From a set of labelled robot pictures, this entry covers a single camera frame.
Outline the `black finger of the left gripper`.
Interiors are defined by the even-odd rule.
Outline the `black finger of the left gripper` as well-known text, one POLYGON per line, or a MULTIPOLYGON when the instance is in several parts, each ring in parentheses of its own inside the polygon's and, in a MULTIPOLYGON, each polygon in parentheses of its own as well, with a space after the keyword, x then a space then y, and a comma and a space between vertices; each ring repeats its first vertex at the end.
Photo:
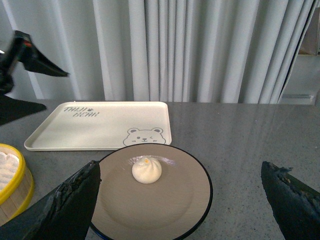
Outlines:
POLYGON ((5 125, 46 109, 47 107, 41 103, 13 99, 2 95, 0 97, 0 125, 5 125))
POLYGON ((22 63, 29 72, 53 77, 67 77, 69 75, 68 72, 48 60, 34 45, 25 48, 22 63))

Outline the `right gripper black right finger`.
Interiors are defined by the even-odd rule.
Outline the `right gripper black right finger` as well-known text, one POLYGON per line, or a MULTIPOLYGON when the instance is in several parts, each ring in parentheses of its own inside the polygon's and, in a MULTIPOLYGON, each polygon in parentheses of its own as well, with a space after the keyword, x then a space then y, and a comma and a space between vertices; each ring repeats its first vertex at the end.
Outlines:
POLYGON ((290 168, 263 161, 261 181, 286 240, 320 238, 320 193, 289 174, 290 168))

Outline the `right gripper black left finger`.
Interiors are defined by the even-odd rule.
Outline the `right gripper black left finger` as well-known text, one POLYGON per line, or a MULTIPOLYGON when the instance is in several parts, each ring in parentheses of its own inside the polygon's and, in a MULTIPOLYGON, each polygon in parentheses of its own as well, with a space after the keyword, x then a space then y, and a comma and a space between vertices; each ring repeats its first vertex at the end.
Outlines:
POLYGON ((91 161, 0 228, 2 240, 84 240, 101 182, 91 161))

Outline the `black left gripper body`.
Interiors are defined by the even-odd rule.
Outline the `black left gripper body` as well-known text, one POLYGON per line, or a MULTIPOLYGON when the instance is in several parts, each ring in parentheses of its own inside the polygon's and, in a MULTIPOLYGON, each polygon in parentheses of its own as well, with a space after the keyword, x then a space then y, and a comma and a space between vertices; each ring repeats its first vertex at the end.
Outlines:
POLYGON ((0 94, 9 93, 14 82, 12 72, 18 62, 25 63, 32 53, 32 41, 29 34, 15 30, 13 39, 4 53, 0 54, 0 94))

